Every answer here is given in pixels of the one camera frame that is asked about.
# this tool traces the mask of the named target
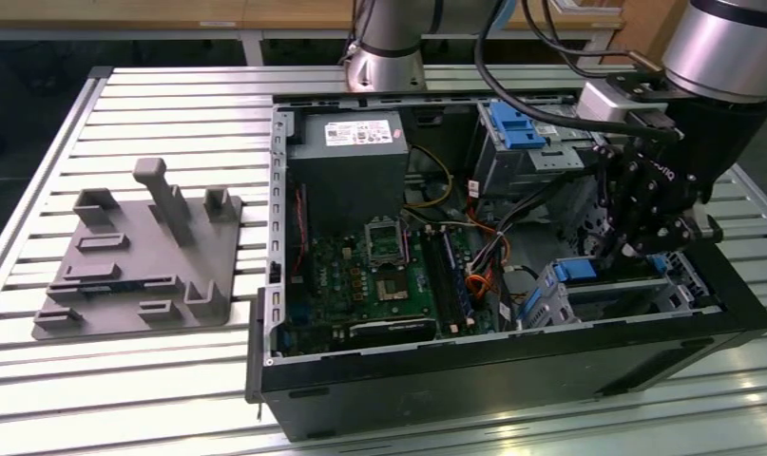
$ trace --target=black cable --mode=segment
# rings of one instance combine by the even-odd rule
[[[630,52],[628,50],[578,50],[570,49],[559,44],[555,44],[554,41],[545,35],[545,33],[538,28],[538,24],[535,24],[535,20],[533,19],[533,11],[530,11],[530,2],[529,0],[522,0],[522,9],[525,10],[525,18],[526,24],[529,25],[530,29],[538,35],[538,38],[550,46],[550,48],[555,49],[558,52],[563,52],[570,55],[577,55],[578,57],[608,57],[608,56],[622,56],[628,57]]]
[[[370,19],[371,19],[371,14],[374,13],[374,4],[375,4],[377,0],[365,0],[363,5],[366,6],[369,2],[371,2],[370,12],[367,13],[367,20],[363,23],[363,30],[361,31],[361,36],[358,37],[358,43],[363,42],[363,37],[367,34],[367,29],[370,28]]]
[[[543,10],[545,10],[545,20],[547,21],[547,29],[550,29],[551,40],[558,45],[563,46],[563,44],[561,43],[561,35],[558,35],[558,29],[555,28],[555,23],[551,19],[550,0],[542,0],[541,4],[542,4]],[[579,77],[587,78],[587,79],[604,79],[609,76],[608,73],[594,73],[592,71],[582,69],[577,65],[575,61],[573,61],[573,57],[570,57],[570,54],[567,54],[566,52],[558,51],[558,54],[561,55],[561,58],[563,59],[563,62],[566,63],[570,70],[574,71]]]
[[[513,220],[522,219],[526,215],[539,206],[542,206],[553,195],[563,188],[571,181],[594,174],[594,168],[589,167],[581,171],[569,171],[551,180],[547,185],[535,190],[533,194],[526,196],[501,220],[497,225],[497,237],[487,243],[474,258],[473,270],[481,273],[487,264],[493,261],[494,255],[498,253],[499,236],[505,236],[505,232],[513,227]]]
[[[533,268],[530,268],[529,266],[525,266],[525,265],[519,266],[517,268],[517,271],[525,271],[527,274],[530,274],[530,276],[533,277],[533,280],[538,280],[538,277],[541,277],[538,275],[538,273],[533,270]]]
[[[346,41],[345,41],[345,57],[339,61],[339,65],[346,59],[346,54],[349,53],[349,46],[353,44],[353,40],[355,39],[355,25],[358,24],[358,0],[353,0],[353,22],[349,25],[349,33],[346,34]]]
[[[676,143],[678,141],[677,131],[660,130],[656,128],[648,128],[645,126],[629,125],[626,123],[598,122],[589,121],[586,119],[558,116],[555,114],[550,114],[546,111],[542,111],[529,104],[525,104],[517,97],[510,94],[510,92],[507,92],[507,89],[503,87],[503,85],[501,85],[499,81],[485,65],[485,40],[487,39],[494,21],[499,16],[503,3],[505,0],[499,0],[494,5],[494,10],[491,11],[490,17],[487,18],[487,22],[482,27],[482,31],[479,32],[478,37],[475,38],[474,62],[475,68],[478,69],[479,74],[482,75],[482,79],[487,83],[487,86],[490,86],[490,88],[497,92],[497,95],[499,95],[505,102],[526,116],[547,124],[565,126],[577,130],[617,133],[621,135],[629,135],[637,138],[654,140],[662,143]]]
[[[497,226],[497,231],[503,231],[509,222],[514,219],[522,218],[533,211],[533,209],[545,204],[567,183],[590,176],[594,173],[596,169],[590,166],[579,171],[567,171],[559,175],[550,181],[550,183],[547,183],[547,185],[539,188],[529,197],[525,197],[525,199],[515,204],[514,208],[501,220],[499,225]]]

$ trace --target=aluminum extrusion table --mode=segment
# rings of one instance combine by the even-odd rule
[[[559,66],[502,66],[510,88],[582,86]],[[767,452],[767,334],[642,393],[330,441],[291,444],[243,399],[249,306],[266,283],[271,95],[341,92],[335,67],[139,68],[98,73],[67,116],[0,238],[0,454],[322,455]],[[483,89],[471,67],[427,70],[434,90]],[[245,201],[229,326],[94,342],[38,342],[44,299],[84,187],[140,199],[138,158],[167,161],[187,197]],[[716,187],[721,244],[767,306],[767,199],[738,167]]]

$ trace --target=power supply label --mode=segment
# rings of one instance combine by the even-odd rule
[[[331,122],[325,128],[327,146],[393,143],[389,121]]]

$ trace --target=barcode label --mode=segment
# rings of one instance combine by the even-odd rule
[[[557,135],[558,129],[551,125],[535,125],[535,131],[539,135]]]
[[[389,121],[331,122],[323,128],[327,146],[393,143]]]
[[[469,180],[469,196],[471,198],[479,198],[479,181]]]

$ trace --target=cable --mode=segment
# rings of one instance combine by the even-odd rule
[[[551,40],[558,45],[563,46],[563,44],[561,43],[561,36],[558,35],[558,29],[555,28],[555,23],[551,19],[550,0],[542,0],[541,4],[542,4],[542,8],[545,10],[545,21],[547,21],[547,29],[550,29]],[[541,30],[537,30],[535,34],[539,34],[539,33],[543,34],[543,32]],[[585,69],[582,69],[577,65],[577,63],[573,61],[570,54],[567,54],[566,52],[558,51],[558,54],[561,54],[561,58],[563,59],[563,62],[566,63],[570,70],[582,78],[604,79],[609,76],[609,73],[596,73],[596,72],[586,71]]]
[[[0,182],[30,181],[31,178],[0,178]]]
[[[342,55],[342,58],[338,61],[338,65],[341,65],[345,62],[346,57],[349,56],[349,46],[353,44],[353,41],[355,40],[355,25],[358,24],[358,0],[353,0],[351,18],[353,18],[353,21],[349,24],[349,33],[346,34],[345,53]]]
[[[485,65],[485,40],[487,39],[487,35],[490,33],[494,21],[497,20],[497,17],[499,15],[503,3],[505,0],[499,0],[497,2],[490,17],[487,18],[487,22],[482,27],[482,31],[479,32],[475,38],[474,62],[475,62],[475,68],[478,69],[482,79],[487,83],[487,86],[490,86],[490,88],[497,92],[497,95],[499,95],[499,97],[505,100],[505,102],[510,106],[513,106],[514,109],[522,112],[526,116],[547,124],[565,126],[569,128],[574,128],[577,130],[600,131],[604,133],[617,133],[621,135],[629,135],[637,138],[654,140],[662,143],[676,143],[678,141],[677,131],[660,130],[656,128],[629,125],[625,123],[598,122],[598,121],[589,121],[586,119],[577,119],[573,117],[558,116],[555,114],[550,114],[546,111],[542,111],[541,109],[533,107],[529,104],[525,104],[517,97],[514,97],[510,94],[507,89],[503,87],[503,85],[501,85],[499,81],[497,80],[493,73],[487,69],[487,66]]]
[[[630,52],[628,50],[578,50],[570,49],[559,44],[557,44],[545,33],[538,29],[538,24],[535,24],[535,20],[533,19],[533,11],[530,11],[530,2],[529,0],[522,0],[522,9],[525,10],[525,18],[526,24],[529,25],[530,29],[538,35],[538,38],[547,44],[547,46],[555,49],[558,52],[563,52],[570,55],[577,55],[578,57],[608,57],[608,56],[622,56],[628,57]]]
[[[495,228],[495,238],[479,250],[474,261],[471,263],[471,271],[479,273],[485,271],[490,264],[494,255],[498,254],[497,244],[499,239],[505,237],[505,233],[513,228],[513,220],[523,218],[537,207],[547,202],[551,196],[558,192],[563,186],[585,176],[594,173],[594,168],[589,167],[581,171],[570,171],[558,176],[554,180],[539,188],[533,194],[526,196],[513,207],[505,218],[501,220]]]
[[[433,199],[431,201],[413,202],[410,204],[406,204],[406,207],[411,207],[411,208],[431,207],[433,205],[439,204],[441,202],[447,200],[447,197],[450,197],[450,192],[453,192],[454,176],[450,174],[450,171],[447,170],[446,164],[439,160],[437,155],[434,155],[434,152],[431,152],[429,149],[426,149],[425,147],[422,147],[421,145],[417,145],[417,144],[411,144],[411,147],[414,147],[415,149],[422,151],[423,154],[427,155],[429,158],[439,165],[439,167],[443,168],[443,172],[446,173],[446,179],[447,179],[446,193],[443,193],[443,195],[439,198]]]
[[[534,280],[538,280],[539,275],[535,272],[535,270],[533,270],[533,268],[530,268],[529,266],[525,266],[525,265],[518,266],[515,268],[515,271],[525,271],[527,274],[530,274],[530,276],[533,277]]]
[[[363,23],[363,30],[361,30],[361,36],[358,37],[358,43],[363,42],[363,37],[367,34],[367,29],[370,28],[370,19],[371,19],[371,14],[374,13],[374,4],[377,2],[377,0],[365,0],[363,2],[363,6],[367,5],[367,3],[371,2],[370,4],[370,13],[367,14],[367,20]]]
[[[403,207],[403,212],[406,214],[409,214],[411,217],[414,217],[417,220],[419,220],[422,223],[425,223],[426,225],[430,224],[437,224],[437,225],[458,225],[458,226],[471,226],[475,227],[477,225],[473,223],[466,223],[465,221],[457,221],[457,220],[429,220],[427,218],[425,218],[421,214],[418,214],[418,211],[415,211],[414,209],[409,208],[409,207]]]
[[[298,268],[302,265],[305,258],[305,245],[307,244],[307,237],[305,236],[305,221],[302,217],[302,191],[295,190],[295,216],[298,217],[298,231],[302,234],[302,248],[298,251],[298,258],[295,259],[294,275],[298,273]]]

